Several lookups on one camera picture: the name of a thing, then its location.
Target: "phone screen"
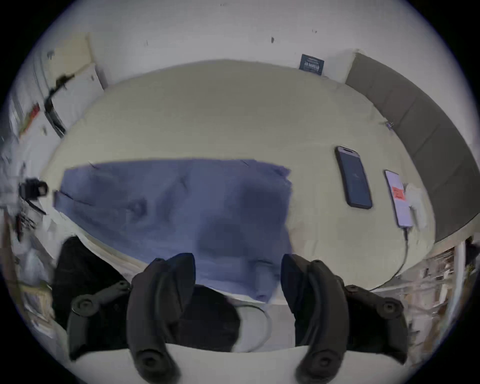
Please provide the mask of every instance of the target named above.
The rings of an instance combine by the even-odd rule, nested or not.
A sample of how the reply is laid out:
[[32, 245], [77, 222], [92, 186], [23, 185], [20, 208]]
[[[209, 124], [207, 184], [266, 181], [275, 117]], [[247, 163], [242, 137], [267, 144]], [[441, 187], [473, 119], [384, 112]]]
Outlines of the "phone screen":
[[348, 148], [337, 147], [347, 203], [357, 208], [371, 208], [372, 198], [360, 156]]

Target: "upholstered headboard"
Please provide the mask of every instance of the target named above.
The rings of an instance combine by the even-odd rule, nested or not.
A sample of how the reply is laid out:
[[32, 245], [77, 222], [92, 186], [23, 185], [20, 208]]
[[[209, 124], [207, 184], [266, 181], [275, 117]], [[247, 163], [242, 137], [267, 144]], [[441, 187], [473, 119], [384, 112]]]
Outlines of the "upholstered headboard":
[[455, 125], [430, 97], [401, 74], [359, 53], [346, 84], [394, 124], [432, 202], [435, 241], [480, 212], [477, 164]]

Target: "blue blanket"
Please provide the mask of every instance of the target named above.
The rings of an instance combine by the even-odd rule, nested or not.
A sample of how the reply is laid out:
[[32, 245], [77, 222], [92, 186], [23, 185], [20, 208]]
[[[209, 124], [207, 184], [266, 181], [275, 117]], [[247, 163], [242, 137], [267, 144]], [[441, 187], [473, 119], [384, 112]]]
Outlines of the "blue blanket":
[[147, 160], [68, 169], [54, 207], [145, 263], [195, 257], [197, 284], [268, 300], [291, 252], [289, 170], [254, 160]]

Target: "beige bed sheet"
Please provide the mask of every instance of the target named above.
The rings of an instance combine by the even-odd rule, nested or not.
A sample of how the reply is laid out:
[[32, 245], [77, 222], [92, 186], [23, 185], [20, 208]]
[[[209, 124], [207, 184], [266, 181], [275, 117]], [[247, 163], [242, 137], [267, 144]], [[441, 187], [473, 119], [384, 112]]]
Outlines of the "beige bed sheet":
[[[360, 154], [372, 209], [345, 202], [336, 145]], [[374, 288], [404, 258], [384, 169], [424, 191], [427, 228], [411, 231], [403, 269], [433, 246], [435, 221], [420, 176], [372, 103], [345, 84], [269, 64], [200, 62], [112, 86], [71, 128], [42, 177], [52, 191], [66, 168], [181, 157], [254, 158], [291, 169], [293, 250], [324, 261], [346, 284]], [[58, 217], [51, 194], [42, 206]]]

